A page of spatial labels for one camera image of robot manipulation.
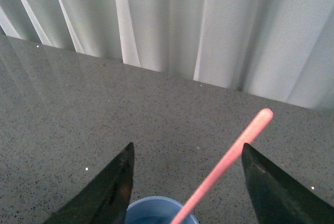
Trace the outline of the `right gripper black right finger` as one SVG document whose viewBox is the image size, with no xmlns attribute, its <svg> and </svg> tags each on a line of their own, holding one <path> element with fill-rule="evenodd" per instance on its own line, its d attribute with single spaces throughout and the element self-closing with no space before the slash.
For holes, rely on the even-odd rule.
<svg viewBox="0 0 334 224">
<path fill-rule="evenodd" d="M 333 223 L 333 207 L 250 144 L 242 150 L 246 187 L 259 223 Z"/>
</svg>

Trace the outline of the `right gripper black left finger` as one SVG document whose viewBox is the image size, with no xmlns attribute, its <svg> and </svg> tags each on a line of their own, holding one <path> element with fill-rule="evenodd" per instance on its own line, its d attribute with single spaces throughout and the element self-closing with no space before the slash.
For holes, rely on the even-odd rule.
<svg viewBox="0 0 334 224">
<path fill-rule="evenodd" d="M 45 223 L 124 223 L 134 176 L 130 142 L 88 185 Z"/>
</svg>

